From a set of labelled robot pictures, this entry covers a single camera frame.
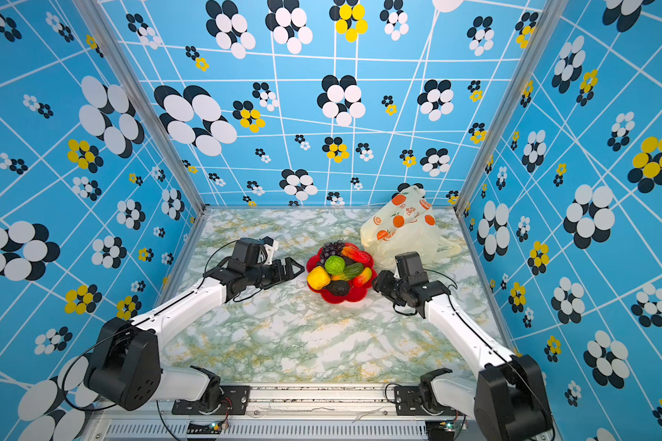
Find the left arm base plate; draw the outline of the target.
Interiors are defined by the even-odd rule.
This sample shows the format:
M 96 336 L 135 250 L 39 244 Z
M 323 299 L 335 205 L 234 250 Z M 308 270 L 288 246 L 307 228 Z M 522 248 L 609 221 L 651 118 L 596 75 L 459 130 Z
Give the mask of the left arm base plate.
M 248 407 L 249 386 L 218 386 L 206 391 L 197 401 L 176 400 L 173 415 L 244 415 Z

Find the aluminium front rail frame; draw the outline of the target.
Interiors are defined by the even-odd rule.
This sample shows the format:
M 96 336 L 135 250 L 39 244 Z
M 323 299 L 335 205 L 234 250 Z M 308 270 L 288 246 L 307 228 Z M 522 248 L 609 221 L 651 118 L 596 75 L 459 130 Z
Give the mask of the aluminium front rail frame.
M 84 440 L 481 440 L 469 417 L 398 416 L 397 383 L 258 383 L 244 415 L 173 415 L 175 402 L 93 417 Z

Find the yellow bell pepper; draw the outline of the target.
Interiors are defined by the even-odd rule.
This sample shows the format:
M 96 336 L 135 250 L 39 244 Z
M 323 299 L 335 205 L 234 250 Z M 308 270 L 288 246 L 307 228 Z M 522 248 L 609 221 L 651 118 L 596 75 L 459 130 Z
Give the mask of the yellow bell pepper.
M 307 285 L 314 291 L 323 290 L 331 281 L 331 275 L 323 266 L 317 266 L 307 275 Z

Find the green bumpy fruit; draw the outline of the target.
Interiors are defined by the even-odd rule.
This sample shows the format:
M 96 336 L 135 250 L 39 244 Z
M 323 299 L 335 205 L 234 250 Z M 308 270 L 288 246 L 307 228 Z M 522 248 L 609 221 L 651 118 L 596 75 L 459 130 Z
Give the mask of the green bumpy fruit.
M 331 255 L 330 257 L 327 257 L 327 260 L 324 264 L 325 271 L 331 276 L 341 275 L 344 272 L 346 266 L 347 264 L 344 258 L 339 257 L 338 255 Z

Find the red flower-shaped plate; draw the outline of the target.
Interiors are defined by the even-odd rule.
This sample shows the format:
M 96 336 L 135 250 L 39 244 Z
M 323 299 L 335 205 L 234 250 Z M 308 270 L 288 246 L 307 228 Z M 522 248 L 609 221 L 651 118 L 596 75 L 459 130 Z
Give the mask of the red flower-shaped plate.
M 351 245 L 351 246 L 355 246 L 355 247 L 359 248 L 356 244 L 349 243 L 349 242 L 344 242 L 344 243 L 346 244 L 346 246 Z M 311 270 L 313 270 L 317 266 L 324 266 L 320 263 L 320 256 L 319 256 L 322 247 L 319 249 L 319 251 L 313 257 L 311 257 L 307 261 L 307 263 L 306 263 L 307 275 Z M 351 264 L 355 263 L 347 257 L 343 257 L 343 258 L 344 258 L 347 265 L 351 265 Z M 366 295 L 368 293 L 368 290 L 371 288 L 371 283 L 373 282 L 374 278 L 377 276 L 377 273 L 374 269 L 374 260 L 373 260 L 373 265 L 372 266 L 366 266 L 366 268 L 371 268 L 373 270 L 373 278 L 371 279 L 371 281 L 368 282 L 362 288 L 357 288 L 353 285 L 353 280 L 349 280 L 348 282 L 350 284 L 350 292 L 349 292 L 349 295 L 345 298 L 338 298 L 338 297 L 332 296 L 325 290 L 325 288 L 323 290 L 320 290 L 320 291 L 314 291 L 311 288 L 310 288 L 310 290 L 312 290 L 312 292 L 314 292 L 316 294 L 319 294 L 325 302 L 330 303 L 330 304 L 340 304 L 340 303 L 344 303 L 344 302 L 359 302 L 359 301 L 362 301 L 366 297 Z M 341 280 L 339 278 L 339 276 L 331 276 L 331 279 L 332 280 Z

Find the green cucumber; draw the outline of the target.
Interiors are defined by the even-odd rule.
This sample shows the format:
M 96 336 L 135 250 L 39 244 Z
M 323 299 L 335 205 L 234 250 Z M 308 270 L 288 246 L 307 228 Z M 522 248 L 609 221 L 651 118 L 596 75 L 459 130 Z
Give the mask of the green cucumber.
M 362 263 L 356 262 L 351 265 L 347 265 L 343 272 L 339 274 L 339 278 L 341 280 L 349 281 L 356 279 L 356 277 L 360 276 L 362 272 L 364 271 L 365 266 Z

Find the left corner aluminium post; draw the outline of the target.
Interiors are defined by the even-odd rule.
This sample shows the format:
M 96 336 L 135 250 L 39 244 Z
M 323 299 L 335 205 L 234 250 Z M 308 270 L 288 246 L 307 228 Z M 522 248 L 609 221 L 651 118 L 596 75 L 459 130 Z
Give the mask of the left corner aluminium post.
M 148 95 L 145 94 L 145 90 L 138 81 L 132 63 L 128 61 L 121 45 L 117 42 L 116 35 L 111 25 L 108 25 L 106 16 L 99 4 L 97 1 L 73 1 L 73 4 L 88 29 L 93 32 L 97 44 L 105 53 L 108 65 L 132 104 L 134 104 L 136 112 L 142 117 L 145 130 L 151 135 L 154 145 L 162 154 L 165 163 L 180 184 L 183 193 L 188 197 L 196 213 L 199 216 L 204 215 L 206 207 L 202 196 L 194 186 L 189 174 L 184 170 L 174 144 L 170 141 L 161 121 L 158 119 L 153 106 L 149 102 Z

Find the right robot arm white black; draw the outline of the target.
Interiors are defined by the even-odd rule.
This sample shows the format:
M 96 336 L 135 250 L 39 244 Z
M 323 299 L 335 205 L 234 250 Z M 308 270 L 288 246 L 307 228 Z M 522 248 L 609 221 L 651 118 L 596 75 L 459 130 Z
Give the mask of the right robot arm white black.
M 474 419 L 487 440 L 532 440 L 556 436 L 542 371 L 530 356 L 517 356 L 486 333 L 455 301 L 450 288 L 425 274 L 395 277 L 382 271 L 373 289 L 393 305 L 413 309 L 460 353 L 476 378 L 472 388 L 435 369 L 419 382 L 419 400 L 429 413 L 456 411 Z

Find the yellowish plastic bag orange print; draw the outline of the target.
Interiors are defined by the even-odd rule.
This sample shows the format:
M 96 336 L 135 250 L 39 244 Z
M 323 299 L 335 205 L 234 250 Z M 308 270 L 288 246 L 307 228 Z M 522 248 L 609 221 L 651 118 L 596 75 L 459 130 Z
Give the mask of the yellowish plastic bag orange print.
M 462 251 L 438 226 L 426 191 L 416 185 L 399 190 L 360 227 L 360 241 L 379 269 L 395 268 L 395 257 L 419 253 L 423 263 L 439 263 Z

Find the dark avocado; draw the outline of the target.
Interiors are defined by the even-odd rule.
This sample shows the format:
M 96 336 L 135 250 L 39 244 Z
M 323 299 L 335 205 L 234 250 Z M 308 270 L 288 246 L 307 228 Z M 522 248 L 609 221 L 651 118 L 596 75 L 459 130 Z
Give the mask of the dark avocado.
M 344 280 L 332 280 L 326 287 L 325 290 L 332 296 L 338 298 L 345 298 L 349 295 L 350 284 Z

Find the dark purple grapes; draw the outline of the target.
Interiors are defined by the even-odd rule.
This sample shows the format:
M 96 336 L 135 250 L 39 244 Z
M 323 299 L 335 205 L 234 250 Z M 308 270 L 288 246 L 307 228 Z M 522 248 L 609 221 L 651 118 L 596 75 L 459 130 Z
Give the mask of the dark purple grapes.
M 340 257 L 345 246 L 346 244 L 343 241 L 325 244 L 322 247 L 319 255 L 320 263 L 324 265 L 325 262 L 327 262 L 327 259 L 329 259 L 329 257 Z

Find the right corner aluminium post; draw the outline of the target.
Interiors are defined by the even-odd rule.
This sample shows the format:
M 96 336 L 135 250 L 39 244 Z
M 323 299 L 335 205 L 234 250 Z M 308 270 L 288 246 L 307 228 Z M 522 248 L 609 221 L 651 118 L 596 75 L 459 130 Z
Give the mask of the right corner aluminium post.
M 482 143 L 472 168 L 465 180 L 465 184 L 460 193 L 460 198 L 455 206 L 455 211 L 460 215 L 468 203 L 471 201 L 474 191 L 484 174 L 484 168 L 498 147 L 500 137 L 505 132 L 508 123 L 516 110 L 519 97 L 522 91 L 531 79 L 537 64 L 542 59 L 544 51 L 551 40 L 555 28 L 564 13 L 567 0 L 547 1 L 545 7 L 540 13 L 537 29 L 531 42 L 524 50 L 522 58 L 517 65 L 516 71 L 508 84 L 506 92 L 502 97 L 494 119 L 489 125 L 487 139 Z

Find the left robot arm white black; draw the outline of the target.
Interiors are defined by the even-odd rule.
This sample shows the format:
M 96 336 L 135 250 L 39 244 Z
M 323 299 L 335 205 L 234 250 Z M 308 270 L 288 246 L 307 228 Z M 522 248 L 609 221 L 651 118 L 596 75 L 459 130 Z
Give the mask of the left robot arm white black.
M 139 318 L 115 318 L 103 325 L 88 356 L 84 384 L 127 411 L 165 400 L 196 402 L 205 413 L 217 410 L 223 400 L 220 377 L 203 367 L 167 367 L 160 351 L 204 314 L 237 299 L 247 288 L 267 290 L 304 271 L 290 257 L 245 268 L 215 266 L 192 288 Z

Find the red chili pepper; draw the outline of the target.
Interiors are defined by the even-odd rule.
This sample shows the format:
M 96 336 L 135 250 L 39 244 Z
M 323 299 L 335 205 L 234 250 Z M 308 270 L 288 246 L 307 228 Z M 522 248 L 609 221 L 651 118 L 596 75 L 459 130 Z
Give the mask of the red chili pepper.
M 359 248 L 351 245 L 347 245 L 341 251 L 343 257 L 351 259 L 355 263 L 363 264 L 364 266 L 372 266 L 373 258 L 370 254 L 365 251 L 360 250 Z

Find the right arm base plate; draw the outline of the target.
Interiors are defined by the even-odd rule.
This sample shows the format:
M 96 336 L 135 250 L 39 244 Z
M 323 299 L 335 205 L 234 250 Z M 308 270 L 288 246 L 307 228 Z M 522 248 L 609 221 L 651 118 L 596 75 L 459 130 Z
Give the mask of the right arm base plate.
M 395 386 L 393 395 L 391 401 L 395 404 L 398 416 L 463 417 L 461 412 L 450 407 L 442 408 L 441 411 L 430 410 L 422 400 L 419 386 Z

